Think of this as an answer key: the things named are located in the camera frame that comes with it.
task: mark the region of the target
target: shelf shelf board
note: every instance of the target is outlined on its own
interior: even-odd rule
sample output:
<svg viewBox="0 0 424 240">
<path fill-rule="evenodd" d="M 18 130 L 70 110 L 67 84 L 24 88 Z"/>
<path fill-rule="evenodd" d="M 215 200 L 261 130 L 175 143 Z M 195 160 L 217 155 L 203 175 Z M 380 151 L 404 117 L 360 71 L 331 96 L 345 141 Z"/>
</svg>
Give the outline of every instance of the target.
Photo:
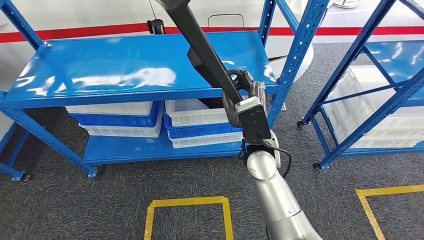
<svg viewBox="0 0 424 240">
<path fill-rule="evenodd" d="M 257 31 L 210 32 L 227 69 L 247 69 L 274 94 L 276 84 Z M 14 108 L 220 97 L 187 58 L 181 34 L 49 40 L 2 101 Z"/>
<path fill-rule="evenodd" d="M 424 153 L 424 141 L 414 147 L 385 147 L 385 148 L 349 148 L 341 155 L 343 157 L 369 156 L 377 154 L 408 154 Z"/>
<path fill-rule="evenodd" d="M 363 51 L 390 84 L 406 81 L 424 68 L 424 40 L 368 42 Z M 405 107 L 424 106 L 424 88 Z"/>
<path fill-rule="evenodd" d="M 114 164 L 124 162 L 172 160 L 205 157 L 236 156 L 241 142 L 230 142 L 194 147 L 173 148 L 162 125 L 158 138 L 90 136 L 83 163 Z"/>
</svg>

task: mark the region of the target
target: yellow tape marking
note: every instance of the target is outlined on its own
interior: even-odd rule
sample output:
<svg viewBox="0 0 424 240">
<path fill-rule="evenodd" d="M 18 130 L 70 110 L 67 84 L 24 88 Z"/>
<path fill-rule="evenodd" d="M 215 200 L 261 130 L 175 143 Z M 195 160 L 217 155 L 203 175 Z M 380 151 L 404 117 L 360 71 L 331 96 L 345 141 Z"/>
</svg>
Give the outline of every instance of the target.
<svg viewBox="0 0 424 240">
<path fill-rule="evenodd" d="M 391 187 L 370 188 L 370 189 L 355 188 L 355 192 L 359 198 L 360 203 L 362 204 L 362 207 L 363 207 L 363 210 L 365 211 L 366 216 L 368 217 L 368 220 L 372 226 L 372 229 L 374 229 L 374 233 L 377 236 L 377 239 L 386 240 L 379 226 L 379 223 L 377 222 L 376 217 L 374 216 L 374 213 L 371 210 L 370 205 L 368 204 L 366 197 L 424 192 L 424 184 L 409 185 L 409 186 L 391 186 Z"/>
<path fill-rule="evenodd" d="M 227 240 L 233 240 L 234 237 L 233 237 L 233 227 L 231 224 L 230 202 L 228 198 L 224 196 L 176 198 L 176 199 L 162 199 L 162 200 L 151 201 L 150 205 L 147 208 L 143 239 L 144 240 L 152 239 L 155 208 L 204 205 L 204 204 L 222 204 L 222 211 L 224 215 L 224 226 L 225 226 L 225 238 Z"/>
</svg>

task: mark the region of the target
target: white crate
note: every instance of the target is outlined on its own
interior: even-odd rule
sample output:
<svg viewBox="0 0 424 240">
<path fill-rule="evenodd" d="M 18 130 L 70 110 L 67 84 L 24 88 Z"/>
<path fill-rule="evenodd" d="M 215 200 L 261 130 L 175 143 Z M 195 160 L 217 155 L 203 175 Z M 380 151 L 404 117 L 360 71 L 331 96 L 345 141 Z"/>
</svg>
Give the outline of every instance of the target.
<svg viewBox="0 0 424 240">
<path fill-rule="evenodd" d="M 0 112 L 0 141 L 3 139 L 6 133 L 9 132 L 13 123 L 14 121 L 12 119 Z"/>
<path fill-rule="evenodd" d="M 137 137 L 158 138 L 162 127 L 162 114 L 159 111 L 154 127 L 132 127 L 132 126 L 89 126 L 79 125 L 93 136 L 115 136 L 115 137 Z"/>
<path fill-rule="evenodd" d="M 375 66 L 350 66 L 346 75 L 328 95 L 328 100 L 388 85 Z M 338 143 L 353 133 L 366 119 L 380 108 L 394 89 L 332 102 L 323 106 Z M 352 148 L 413 147 L 424 140 L 424 106 L 401 107 L 383 119 Z"/>
<path fill-rule="evenodd" d="M 73 114 L 117 114 L 147 116 L 152 110 L 152 101 L 125 102 L 66 106 L 66 110 Z"/>
<path fill-rule="evenodd" d="M 209 109 L 198 99 L 167 100 L 165 107 L 174 127 L 228 123 L 224 108 Z"/>
<path fill-rule="evenodd" d="M 366 149 L 366 148 L 412 148 L 417 143 L 424 141 L 421 139 L 374 139 L 369 137 L 361 137 L 350 148 Z"/>
<path fill-rule="evenodd" d="M 215 135 L 174 138 L 169 140 L 172 141 L 172 147 L 175 149 L 178 149 L 178 148 L 187 148 L 187 147 L 195 147 L 195 146 L 202 146 L 202 145 L 239 142 L 242 140 L 242 138 L 243 138 L 242 132 L 232 132 L 232 133 L 223 133 L 223 134 L 215 134 Z"/>
</svg>

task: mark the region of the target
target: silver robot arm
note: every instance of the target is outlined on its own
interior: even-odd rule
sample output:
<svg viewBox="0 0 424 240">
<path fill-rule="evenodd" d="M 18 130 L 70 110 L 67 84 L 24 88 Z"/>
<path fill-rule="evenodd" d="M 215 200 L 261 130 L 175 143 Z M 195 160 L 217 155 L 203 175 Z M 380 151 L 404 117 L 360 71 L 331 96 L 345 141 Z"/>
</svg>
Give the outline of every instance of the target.
<svg viewBox="0 0 424 240">
<path fill-rule="evenodd" d="M 264 89 L 254 84 L 247 70 L 225 68 L 193 16 L 188 6 L 190 0 L 156 1 L 189 43 L 187 57 L 194 69 L 211 87 L 222 88 L 222 104 L 228 121 L 243 130 L 243 160 L 253 176 L 254 190 L 271 239 L 321 240 L 277 171 L 280 159 L 274 150 L 278 149 L 278 142 L 268 125 Z M 243 100 L 239 90 L 246 90 L 249 98 Z"/>
<path fill-rule="evenodd" d="M 250 154 L 247 169 L 271 240 L 322 240 L 277 171 L 270 153 L 260 150 Z"/>
</svg>

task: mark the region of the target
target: stacked crates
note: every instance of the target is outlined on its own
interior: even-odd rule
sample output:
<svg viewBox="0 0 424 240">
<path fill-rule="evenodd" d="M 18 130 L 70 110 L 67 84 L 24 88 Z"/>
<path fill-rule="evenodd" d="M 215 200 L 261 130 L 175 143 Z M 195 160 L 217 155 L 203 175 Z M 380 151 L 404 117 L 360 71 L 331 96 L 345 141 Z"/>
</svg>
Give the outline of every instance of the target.
<svg viewBox="0 0 424 240">
<path fill-rule="evenodd" d="M 157 138 L 163 101 L 67 106 L 68 113 L 94 136 Z"/>
<path fill-rule="evenodd" d="M 164 126 L 174 148 L 239 142 L 241 128 L 230 125 L 224 108 L 209 109 L 198 99 L 165 101 Z"/>
<path fill-rule="evenodd" d="M 350 66 L 328 100 L 388 85 L 376 66 Z M 323 106 L 340 144 L 391 96 L 393 88 Z M 351 148 L 412 148 L 424 141 L 424 106 L 401 107 L 363 135 Z"/>
</svg>

